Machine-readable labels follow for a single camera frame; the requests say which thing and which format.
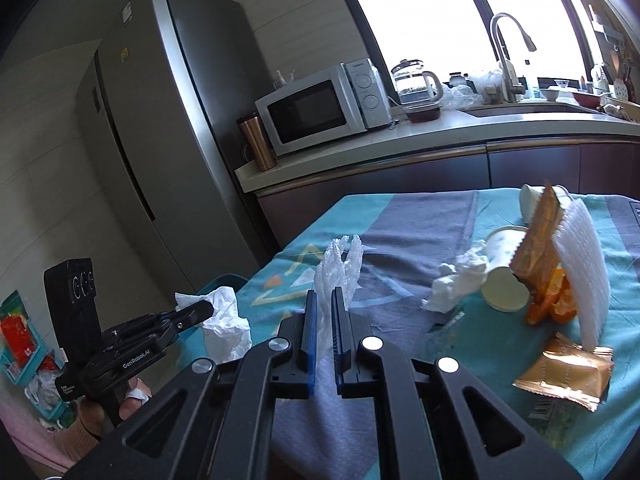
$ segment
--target window frame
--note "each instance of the window frame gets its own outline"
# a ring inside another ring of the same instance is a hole
[[[369,25],[369,21],[360,6],[360,2],[358,0],[344,0],[349,12],[351,13],[351,17],[356,24],[358,31],[360,32],[360,36],[362,37],[362,41],[364,43],[367,52],[369,53],[369,57],[373,62],[373,65],[377,67],[386,67],[385,58],[382,55],[382,51],[380,50],[380,46],[378,45],[378,41]],[[591,81],[591,69],[593,67],[593,55],[589,48],[589,43],[587,40],[587,36],[585,34],[584,29],[582,28],[582,23],[580,22],[580,18],[578,16],[577,11],[574,8],[574,5],[571,0],[560,0],[562,2],[562,6],[569,17],[569,21],[574,30],[575,38],[578,42],[578,47],[580,49],[580,53],[582,54],[582,62],[584,63],[584,69],[587,76],[587,80]],[[478,14],[484,23],[484,28],[486,29],[487,36],[489,37],[489,42],[491,44],[491,48],[494,51],[495,59],[498,60],[498,52],[495,49],[494,42],[491,39],[491,18],[494,16],[494,11],[491,8],[488,0],[473,0],[476,5],[476,9],[478,10]],[[504,55],[507,59],[509,59],[509,52],[507,50],[506,43],[500,32],[500,27],[498,27],[498,40],[504,49]],[[388,70],[380,70],[380,76],[382,78],[382,83],[385,86],[386,93],[391,97],[394,101],[399,102],[398,94],[396,93],[396,88],[394,87],[393,81],[391,79],[391,75]]]

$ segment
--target white countertop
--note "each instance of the white countertop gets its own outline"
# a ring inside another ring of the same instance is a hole
[[[573,100],[558,102],[575,104]],[[242,190],[251,192],[321,171],[403,153],[517,137],[572,134],[640,136],[640,124],[603,114],[554,112],[478,118],[458,110],[443,110],[435,121],[415,124],[404,121],[394,128],[356,134],[282,156],[278,165],[267,171],[259,171],[252,161],[238,168],[236,175]]]

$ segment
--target faucet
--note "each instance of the faucet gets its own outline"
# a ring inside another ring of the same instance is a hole
[[[498,57],[500,58],[500,64],[502,65],[502,80],[504,81],[504,87],[507,90],[507,95],[505,95],[504,97],[505,99],[507,99],[507,102],[514,103],[516,102],[516,95],[524,95],[526,93],[526,90],[520,83],[514,85],[511,82],[511,76],[509,76],[509,71],[507,70],[507,63],[504,58],[504,50],[502,49],[502,45],[498,41],[498,20],[503,16],[511,18],[518,26],[520,32],[522,33],[522,39],[524,40],[525,45],[527,45],[529,52],[535,52],[538,48],[533,43],[530,35],[524,31],[522,25],[520,25],[520,22],[510,14],[507,14],[506,12],[499,12],[491,18],[491,39],[494,42],[495,49],[498,51]]]

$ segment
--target bright window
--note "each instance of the bright window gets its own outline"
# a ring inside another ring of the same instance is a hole
[[[526,49],[516,25],[499,22],[509,58],[519,76],[530,60],[538,77],[580,79],[584,60],[561,0],[486,0],[483,11],[516,17],[538,50]],[[483,17],[473,0],[358,0],[391,70],[402,59],[421,59],[442,81],[449,73],[479,73],[497,66]]]
[[[493,12],[512,14],[538,48],[530,53],[520,31],[508,18],[498,22],[518,75],[524,74],[524,62],[529,59],[539,77],[580,79],[586,76],[580,47],[561,0],[488,1]]]
[[[473,0],[358,0],[391,70],[421,59],[442,81],[496,65]]]

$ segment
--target table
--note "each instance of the table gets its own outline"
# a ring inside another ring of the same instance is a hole
[[[572,415],[559,450],[585,480],[602,480],[640,423],[640,203],[621,196],[583,199],[609,273],[612,299],[600,343],[614,348],[615,368],[607,401],[595,413],[578,410]],[[420,308],[438,265],[507,224],[522,224],[517,189],[348,196],[238,292],[239,313],[249,319],[254,343],[270,338],[284,317],[303,308],[329,241],[359,234],[365,254],[361,288],[351,308],[369,317],[375,335],[396,343],[408,356],[423,358],[428,331],[443,320],[443,315]],[[511,382],[535,361],[559,326],[527,326],[524,312],[497,312],[479,294],[463,300],[461,309],[465,317],[447,353],[527,418],[541,397]],[[579,341],[576,320],[562,332]],[[372,402],[337,397],[330,352],[319,361],[315,396],[278,405],[272,447],[309,479],[377,478]]]

